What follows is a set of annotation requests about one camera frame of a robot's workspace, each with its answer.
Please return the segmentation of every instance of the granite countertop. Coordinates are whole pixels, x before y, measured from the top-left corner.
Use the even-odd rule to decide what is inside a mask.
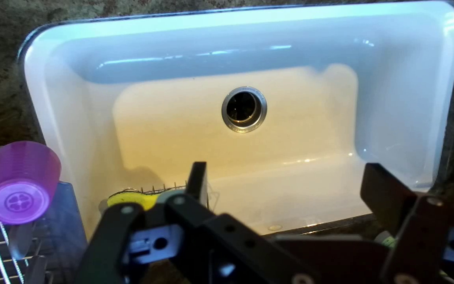
[[[325,5],[325,3],[366,3],[366,0],[0,0],[0,145],[39,139],[38,123],[33,118],[32,103],[22,87],[16,55],[25,36],[36,27],[63,20],[129,16],[147,13],[173,13],[195,9],[218,9],[230,6],[259,5]],[[433,192],[454,205],[454,101],[452,121],[448,125],[445,158]],[[350,222],[342,232],[358,232],[372,237],[378,226],[372,218]]]

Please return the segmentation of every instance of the drain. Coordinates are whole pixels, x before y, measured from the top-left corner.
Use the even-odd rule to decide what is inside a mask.
[[[225,125],[236,132],[255,129],[265,118],[268,104],[257,88],[240,87],[232,90],[222,106]]]

